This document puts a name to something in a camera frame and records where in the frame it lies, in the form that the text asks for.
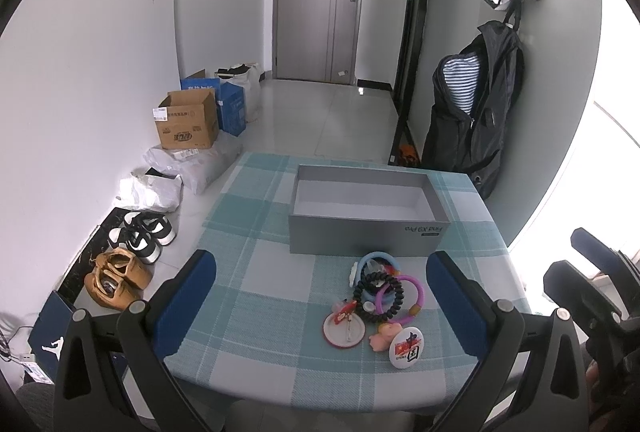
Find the pink pig toy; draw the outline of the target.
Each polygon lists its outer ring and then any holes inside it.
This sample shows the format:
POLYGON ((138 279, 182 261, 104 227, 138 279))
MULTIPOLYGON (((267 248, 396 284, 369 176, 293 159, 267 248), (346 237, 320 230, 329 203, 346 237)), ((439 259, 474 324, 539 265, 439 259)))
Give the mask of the pink pig toy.
POLYGON ((369 345, 375 353, 387 351, 390 343, 397 334, 402 331, 402 326, 397 322, 383 322, 378 325, 378 332, 369 337, 369 345))

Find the tan shoes pair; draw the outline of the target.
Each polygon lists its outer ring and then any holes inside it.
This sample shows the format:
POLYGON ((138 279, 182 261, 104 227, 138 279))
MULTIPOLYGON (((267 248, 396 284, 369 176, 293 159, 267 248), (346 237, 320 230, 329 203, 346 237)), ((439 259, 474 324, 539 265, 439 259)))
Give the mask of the tan shoes pair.
POLYGON ((151 270, 134 253, 118 248, 96 257, 84 284, 91 299, 100 306, 125 311, 141 299, 141 292, 152 277, 151 270))

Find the white hair clip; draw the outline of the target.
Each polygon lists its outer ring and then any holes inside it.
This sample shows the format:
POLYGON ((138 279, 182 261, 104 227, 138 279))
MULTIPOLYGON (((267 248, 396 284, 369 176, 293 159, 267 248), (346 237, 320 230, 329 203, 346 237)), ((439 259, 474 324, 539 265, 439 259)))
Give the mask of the white hair clip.
POLYGON ((348 276, 348 285, 349 287, 353 287, 356 277, 357 277, 357 273, 358 273, 358 262, 354 262, 354 264, 352 264, 352 269, 349 272, 349 276, 348 276))

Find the grey open cardboard box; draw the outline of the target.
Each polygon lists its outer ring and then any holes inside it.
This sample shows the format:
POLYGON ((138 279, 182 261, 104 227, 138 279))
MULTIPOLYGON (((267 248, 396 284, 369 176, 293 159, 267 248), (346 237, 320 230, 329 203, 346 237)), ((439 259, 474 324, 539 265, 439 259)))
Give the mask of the grey open cardboard box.
POLYGON ((295 254, 427 256, 449 226, 424 173, 310 164, 297 169, 288 215, 295 254))

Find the red cartoon charm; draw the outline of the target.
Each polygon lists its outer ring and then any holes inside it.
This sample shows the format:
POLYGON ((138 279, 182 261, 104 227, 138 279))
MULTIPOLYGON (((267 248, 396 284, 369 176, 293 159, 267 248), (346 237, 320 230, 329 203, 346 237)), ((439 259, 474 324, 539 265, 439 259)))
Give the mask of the red cartoon charm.
POLYGON ((357 302, 355 300, 343 300, 332 306, 332 318, 335 325, 339 325, 344 319, 349 319, 355 311, 357 302))

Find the dark blue paper bag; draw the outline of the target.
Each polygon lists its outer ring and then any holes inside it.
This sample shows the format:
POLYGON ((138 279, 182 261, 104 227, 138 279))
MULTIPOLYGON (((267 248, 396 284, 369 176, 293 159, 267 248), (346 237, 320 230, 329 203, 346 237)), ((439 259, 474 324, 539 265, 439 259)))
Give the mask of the dark blue paper bag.
POLYGON ((75 308, 52 291, 32 326, 28 343, 35 361, 54 382, 58 373, 64 338, 75 308))

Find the black white sneakers pair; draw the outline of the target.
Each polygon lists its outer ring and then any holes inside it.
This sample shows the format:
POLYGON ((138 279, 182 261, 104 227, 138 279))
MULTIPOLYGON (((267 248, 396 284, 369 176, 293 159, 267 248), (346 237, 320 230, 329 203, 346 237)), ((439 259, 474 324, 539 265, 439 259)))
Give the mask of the black white sneakers pair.
POLYGON ((163 248, 176 239, 177 233, 163 213, 127 212, 122 223, 110 229, 107 241, 112 249, 123 248, 134 253, 146 265, 153 265, 163 248))

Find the white badge with red print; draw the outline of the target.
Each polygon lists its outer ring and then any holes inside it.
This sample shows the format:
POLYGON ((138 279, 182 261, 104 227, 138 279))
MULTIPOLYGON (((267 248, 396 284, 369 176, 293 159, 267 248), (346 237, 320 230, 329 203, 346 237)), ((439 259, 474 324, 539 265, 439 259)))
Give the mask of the white badge with red print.
POLYGON ((412 367, 423 353, 424 337, 419 328, 402 329, 388 349, 388 359, 393 367, 404 370, 412 367))

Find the red rimmed white pin badge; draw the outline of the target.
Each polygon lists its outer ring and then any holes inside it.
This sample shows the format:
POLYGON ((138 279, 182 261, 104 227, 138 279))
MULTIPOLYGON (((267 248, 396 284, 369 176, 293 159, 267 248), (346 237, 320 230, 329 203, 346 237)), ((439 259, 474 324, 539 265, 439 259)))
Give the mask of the red rimmed white pin badge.
POLYGON ((322 323, 322 334, 329 345, 334 348, 354 348, 366 335, 367 327, 363 320, 357 315, 349 315, 340 323, 334 321, 331 314, 322 323))

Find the white plastic bag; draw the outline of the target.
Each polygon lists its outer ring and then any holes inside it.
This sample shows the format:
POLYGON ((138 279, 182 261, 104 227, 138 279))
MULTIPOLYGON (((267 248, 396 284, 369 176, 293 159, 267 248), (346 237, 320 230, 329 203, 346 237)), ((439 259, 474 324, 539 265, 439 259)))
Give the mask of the white plastic bag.
POLYGON ((208 149, 165 150, 152 147, 142 157, 147 170, 139 169, 119 181, 115 207, 130 211, 171 213, 178 209, 183 190, 201 196, 242 153, 239 137, 222 132, 208 149))

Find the blue cardboard box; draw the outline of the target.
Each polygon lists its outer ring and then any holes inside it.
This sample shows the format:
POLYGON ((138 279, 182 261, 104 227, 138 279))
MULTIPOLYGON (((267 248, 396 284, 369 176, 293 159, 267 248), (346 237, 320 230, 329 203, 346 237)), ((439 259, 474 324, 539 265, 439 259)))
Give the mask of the blue cardboard box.
POLYGON ((217 103, 219 128, 232 136, 238 137, 246 129, 246 109, 244 89, 241 86, 221 80, 219 77, 205 77, 203 74, 192 75, 180 80, 183 90, 213 89, 217 103))

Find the teal plaid tablecloth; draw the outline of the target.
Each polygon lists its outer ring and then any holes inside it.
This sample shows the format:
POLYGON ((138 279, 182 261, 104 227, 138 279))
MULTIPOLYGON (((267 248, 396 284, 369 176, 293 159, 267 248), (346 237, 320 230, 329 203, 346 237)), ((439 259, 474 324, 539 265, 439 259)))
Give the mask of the teal plaid tablecloth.
POLYGON ((198 246, 217 276, 171 373, 242 400, 321 410, 390 412, 446 407, 475 366, 438 304, 416 317, 424 348, 394 368, 366 340, 334 348, 322 325, 348 296, 348 257, 294 255, 288 206, 300 158, 247 152, 204 218, 198 246))

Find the white bag by wall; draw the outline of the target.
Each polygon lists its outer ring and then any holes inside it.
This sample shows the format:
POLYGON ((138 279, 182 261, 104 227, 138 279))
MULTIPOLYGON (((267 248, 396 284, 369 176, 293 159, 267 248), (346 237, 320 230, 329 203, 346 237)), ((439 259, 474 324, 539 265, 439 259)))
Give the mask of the white bag by wall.
POLYGON ((262 67, 258 62, 241 63, 231 68, 221 68, 215 72, 215 76, 236 86, 240 86, 244 92, 245 118, 247 123, 252 123, 259 118, 262 100, 260 99, 260 77, 262 67))

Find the brown cardboard box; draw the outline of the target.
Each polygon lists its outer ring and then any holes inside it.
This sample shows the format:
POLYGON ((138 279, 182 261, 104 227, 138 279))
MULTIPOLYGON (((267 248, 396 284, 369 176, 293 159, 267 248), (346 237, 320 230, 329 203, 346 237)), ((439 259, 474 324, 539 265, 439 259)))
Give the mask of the brown cardboard box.
POLYGON ((218 137, 217 103, 212 88, 170 92, 152 113, 163 149, 209 149, 218 137))

